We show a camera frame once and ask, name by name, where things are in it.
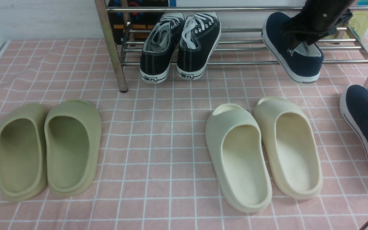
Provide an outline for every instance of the pink grid mat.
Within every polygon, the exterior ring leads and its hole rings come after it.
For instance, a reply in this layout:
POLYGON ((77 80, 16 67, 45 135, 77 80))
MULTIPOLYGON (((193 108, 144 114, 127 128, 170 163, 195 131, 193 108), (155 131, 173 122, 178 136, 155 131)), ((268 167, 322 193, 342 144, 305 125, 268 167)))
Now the pink grid mat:
MULTIPOLYGON (((356 51, 325 56, 362 58, 356 51)), ((268 52, 212 55, 212 61, 266 59, 274 60, 268 52)), ((326 65, 310 85, 294 83, 278 65, 209 67, 191 82, 172 69, 157 85, 139 80, 137 67, 125 73, 130 89, 123 94, 103 40, 9 43, 0 58, 0 121, 25 103, 50 107, 82 98, 100 111, 103 135, 86 192, 60 198, 47 187, 20 203, 0 195, 1 230, 356 230, 367 221, 368 165, 338 106, 339 93, 362 84, 368 65, 326 65), (296 201, 272 184, 269 207, 248 215, 220 194, 203 132, 216 106, 231 102, 252 112, 263 96, 283 96, 307 114, 324 185, 318 197, 296 201)))

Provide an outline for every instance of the white rubber sole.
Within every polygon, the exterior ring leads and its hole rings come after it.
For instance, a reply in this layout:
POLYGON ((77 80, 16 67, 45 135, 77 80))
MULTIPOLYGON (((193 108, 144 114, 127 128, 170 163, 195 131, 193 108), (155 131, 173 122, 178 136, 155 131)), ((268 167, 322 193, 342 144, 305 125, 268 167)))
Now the white rubber sole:
POLYGON ((349 126, 352 128, 352 130, 357 134, 357 136, 361 140, 365 153, 366 153, 367 162, 368 162, 368 142, 365 136, 362 134, 362 131, 356 124, 355 120, 353 119, 352 115, 350 114, 349 109, 347 108, 347 105, 346 105, 346 92, 348 88, 349 86, 346 87, 346 89, 340 96, 340 113, 343 119, 345 119, 345 121, 349 124, 349 126))
POLYGON ((184 80, 197 80, 197 79, 199 79, 200 77, 203 76, 204 71, 205 71, 205 69, 207 67, 208 60, 211 57, 212 52, 214 52, 215 48, 217 47, 218 42, 219 42, 219 39, 221 38, 221 29, 222 29, 221 28, 221 21, 219 21, 219 34, 218 34, 218 37, 217 37, 217 39, 214 42, 213 48, 211 49, 210 53, 208 54, 208 58, 207 58, 207 60, 205 62, 205 65, 200 70, 194 71, 194 72, 187 72, 187 71, 184 71, 184 70, 178 68, 178 66, 177 66, 178 75, 182 79, 184 79, 184 80))
POLYGON ((262 27, 262 40, 265 43, 265 45, 273 53, 273 55, 275 55, 275 57, 278 60, 278 62, 283 66, 283 68, 285 69, 286 73, 289 75, 289 77, 292 80, 296 81, 297 83, 305 83, 305 84, 315 83, 315 81, 319 79, 320 73, 318 73, 317 75, 312 76, 312 77, 302 77, 302 76, 299 76, 299 75, 295 74, 290 69, 290 67, 287 64, 286 60, 277 51, 277 49, 275 48, 275 46, 272 44, 272 42, 270 41, 270 39, 268 37, 268 34, 266 32, 266 22, 268 21, 268 18, 269 17, 266 18, 266 20, 263 23, 263 27, 262 27))
POLYGON ((164 72, 162 72, 161 74, 157 74, 157 75, 145 74, 140 69, 140 77, 142 77, 142 80, 144 80, 147 83, 151 83, 151 84, 161 83, 161 82, 163 82, 163 81, 165 81, 167 79, 168 71, 170 70, 170 65, 171 65, 171 61, 168 64, 167 69, 164 72))

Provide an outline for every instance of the shoe insole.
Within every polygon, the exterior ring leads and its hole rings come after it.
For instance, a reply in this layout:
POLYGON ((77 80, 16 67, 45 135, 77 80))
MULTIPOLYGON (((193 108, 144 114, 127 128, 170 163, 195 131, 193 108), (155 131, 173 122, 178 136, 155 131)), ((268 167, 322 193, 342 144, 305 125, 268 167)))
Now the shoe insole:
POLYGON ((235 127, 224 139, 222 162, 235 197, 248 205, 266 198, 267 182, 257 129, 250 125, 235 127))
POLYGON ((0 179, 9 192, 25 191, 36 180, 39 166, 36 127, 28 119, 17 119, 0 135, 0 179))
POLYGON ((49 122, 51 181, 59 188, 75 186, 82 179, 88 162, 89 140, 83 124, 67 116, 49 122))
POLYGON ((319 181, 316 146, 308 126, 304 118, 294 113, 282 114, 276 122, 280 167, 296 191, 311 190, 319 181))

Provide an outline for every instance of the green slide sandal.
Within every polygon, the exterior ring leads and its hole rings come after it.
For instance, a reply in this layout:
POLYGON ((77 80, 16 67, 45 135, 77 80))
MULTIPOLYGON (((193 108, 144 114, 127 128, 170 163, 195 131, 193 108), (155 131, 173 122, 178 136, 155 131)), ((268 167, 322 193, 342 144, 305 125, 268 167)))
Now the green slide sandal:
POLYGON ((93 182, 102 135, 99 112, 89 102, 65 101, 45 122, 48 184, 60 196, 77 195, 93 182))
POLYGON ((24 201, 45 188, 45 106, 31 103, 0 124, 0 190, 7 201, 24 201))

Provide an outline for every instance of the chrome rack bar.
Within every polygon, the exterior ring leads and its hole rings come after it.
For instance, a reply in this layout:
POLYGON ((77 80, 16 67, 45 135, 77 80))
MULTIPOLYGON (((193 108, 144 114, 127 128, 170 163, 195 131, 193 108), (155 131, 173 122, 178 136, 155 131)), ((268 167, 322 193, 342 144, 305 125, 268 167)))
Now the chrome rack bar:
MULTIPOLYGON (((346 31, 347 27, 337 27, 337 31, 346 31)), ((149 29, 131 29, 130 33, 143 33, 149 34, 151 30, 149 29)), ((221 29, 223 33, 260 33, 262 28, 239 28, 239 29, 221 29)))
MULTIPOLYGON (((361 46, 323 46, 319 47, 321 50, 331 51, 331 50, 361 50, 361 46)), ((214 52, 251 52, 251 51, 264 51, 268 48, 266 46, 262 47, 248 47, 248 48, 216 48, 214 52)), ((141 52, 139 48, 125 48, 126 52, 141 52)))
MULTIPOLYGON (((107 11, 109 13, 118 12, 296 12, 302 10, 302 7, 294 6, 263 6, 263 7, 109 7, 107 11)), ((350 7, 352 11, 368 11, 368 6, 352 6, 350 7)))
MULTIPOLYGON (((354 38, 346 38, 346 39, 321 39, 318 43, 330 43, 330 42, 355 42, 354 38)), ((143 45, 143 41, 127 41, 127 45, 143 45)), ((219 45, 236 45, 236 44, 263 44, 262 39, 257 40, 243 40, 243 41, 219 41, 219 45)))
MULTIPOLYGON (((368 60, 324 60, 324 64, 368 64, 368 60)), ((207 65, 278 65, 278 61, 252 61, 252 62, 209 62, 207 65)), ((140 66, 138 62, 123 62, 122 66, 140 66)))

